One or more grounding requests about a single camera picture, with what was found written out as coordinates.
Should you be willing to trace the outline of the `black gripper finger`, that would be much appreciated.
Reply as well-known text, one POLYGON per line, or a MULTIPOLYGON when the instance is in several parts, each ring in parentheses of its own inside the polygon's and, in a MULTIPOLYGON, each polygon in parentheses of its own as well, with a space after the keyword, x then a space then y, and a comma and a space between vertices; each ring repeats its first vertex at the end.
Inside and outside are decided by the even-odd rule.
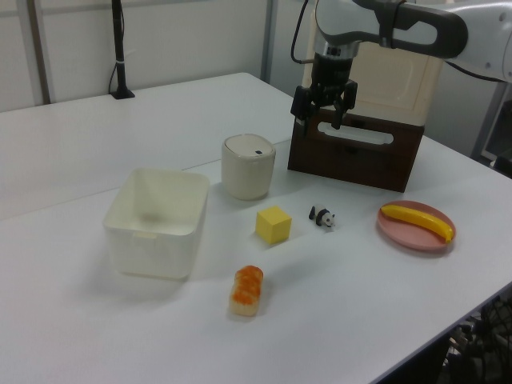
POLYGON ((339 130, 342 124, 342 120, 348 110, 352 110, 355 106, 357 97, 358 84, 352 80, 349 80, 344 87, 341 94, 337 94, 334 102, 334 117, 332 121, 332 127, 339 130))
POLYGON ((295 117, 295 122, 302 130, 302 136, 307 136, 309 120, 316 114, 315 97, 317 87, 298 86, 295 90, 290 112, 295 117))

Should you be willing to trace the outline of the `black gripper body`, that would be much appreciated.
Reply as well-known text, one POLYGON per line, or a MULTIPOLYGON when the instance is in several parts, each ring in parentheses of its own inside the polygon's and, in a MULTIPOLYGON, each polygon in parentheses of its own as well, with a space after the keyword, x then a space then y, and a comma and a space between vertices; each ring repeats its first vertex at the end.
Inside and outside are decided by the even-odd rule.
POLYGON ((352 58, 341 59, 316 54, 311 71, 311 85, 317 87, 316 106, 332 106, 350 80, 352 58))

